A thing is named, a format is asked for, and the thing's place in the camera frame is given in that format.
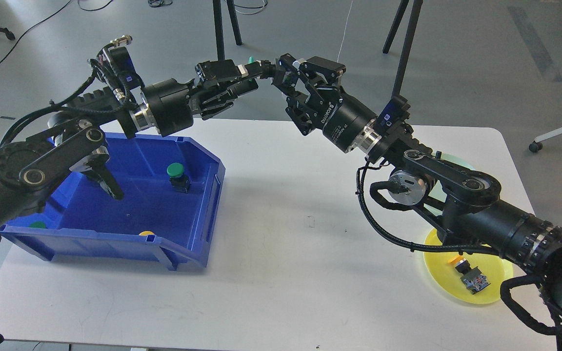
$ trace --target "black wire on floor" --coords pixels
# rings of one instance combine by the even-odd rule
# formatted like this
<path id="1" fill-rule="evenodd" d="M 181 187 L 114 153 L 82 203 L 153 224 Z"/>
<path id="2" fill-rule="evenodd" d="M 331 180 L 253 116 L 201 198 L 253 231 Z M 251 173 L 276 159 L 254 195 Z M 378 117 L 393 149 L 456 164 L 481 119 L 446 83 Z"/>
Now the black wire on floor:
<path id="1" fill-rule="evenodd" d="M 148 0 L 150 7 L 163 7 L 172 5 L 172 0 Z"/>
<path id="2" fill-rule="evenodd" d="M 80 4 L 80 0 L 78 0 L 78 7 L 80 7 L 80 9 L 83 10 L 83 11 L 92 12 L 92 11 L 102 10 L 102 9 L 106 8 L 109 4 L 111 4 L 112 2 L 113 2 L 113 0 L 109 0 L 105 5 L 103 5 L 101 7 L 97 7 L 96 9 L 84 9 L 84 7 L 82 7 L 81 4 Z"/>
<path id="3" fill-rule="evenodd" d="M 59 10 L 57 10 L 55 13 L 53 13 L 51 16 L 41 20 L 40 22 L 34 24 L 34 26 L 29 27 L 29 29 L 27 29 L 27 31 L 25 31 L 19 38 L 18 40 L 14 43 L 13 47 L 10 49 L 10 51 L 8 51 L 8 53 L 4 56 L 4 58 L 2 58 L 0 60 L 0 64 L 2 62 L 4 62 L 4 60 L 10 56 L 10 54 L 12 53 L 12 51 L 14 50 L 14 48 L 19 44 L 20 40 L 25 36 L 25 34 L 29 33 L 29 31 L 31 31 L 32 29 L 34 29 L 35 27 L 37 27 L 39 24 L 42 24 L 43 22 L 45 22 L 46 20 L 48 20 L 49 18 L 52 18 L 53 16 L 55 16 L 56 14 L 60 13 L 60 11 L 62 11 L 65 7 L 67 7 L 70 3 L 72 2 L 72 0 L 69 0 L 66 2 L 66 4 L 64 4 L 63 7 L 60 7 Z"/>

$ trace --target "green cap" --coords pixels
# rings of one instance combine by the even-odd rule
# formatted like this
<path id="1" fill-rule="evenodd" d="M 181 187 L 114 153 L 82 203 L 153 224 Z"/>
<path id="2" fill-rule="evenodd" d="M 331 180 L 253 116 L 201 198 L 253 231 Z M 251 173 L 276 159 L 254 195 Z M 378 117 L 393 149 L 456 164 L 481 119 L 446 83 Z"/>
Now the green cap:
<path id="1" fill-rule="evenodd" d="M 42 220 L 38 220 L 29 225 L 30 228 L 40 228 L 40 229 L 47 229 L 47 225 Z"/>
<path id="2" fill-rule="evenodd" d="M 183 175 L 183 165 L 179 162 L 172 163 L 167 167 L 166 173 L 170 177 L 181 177 Z"/>

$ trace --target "yellow plate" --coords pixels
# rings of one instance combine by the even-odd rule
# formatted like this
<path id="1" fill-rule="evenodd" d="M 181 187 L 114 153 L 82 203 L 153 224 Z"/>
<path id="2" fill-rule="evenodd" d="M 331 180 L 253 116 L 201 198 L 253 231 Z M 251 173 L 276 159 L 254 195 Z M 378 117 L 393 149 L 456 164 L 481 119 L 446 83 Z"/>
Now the yellow plate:
<path id="1" fill-rule="evenodd" d="M 433 229 L 428 234 L 424 244 L 442 244 L 437 238 L 437 230 Z M 500 284 L 513 278 L 513 264 L 498 256 L 464 253 L 463 257 L 470 262 L 471 267 L 478 266 L 478 269 L 487 276 L 487 280 L 491 283 L 478 293 L 472 294 L 461 282 L 461 274 L 455 267 L 448 264 L 448 261 L 457 255 L 457 253 L 424 253 L 424 263 L 435 282 L 450 295 L 470 304 L 491 304 L 500 300 Z"/>

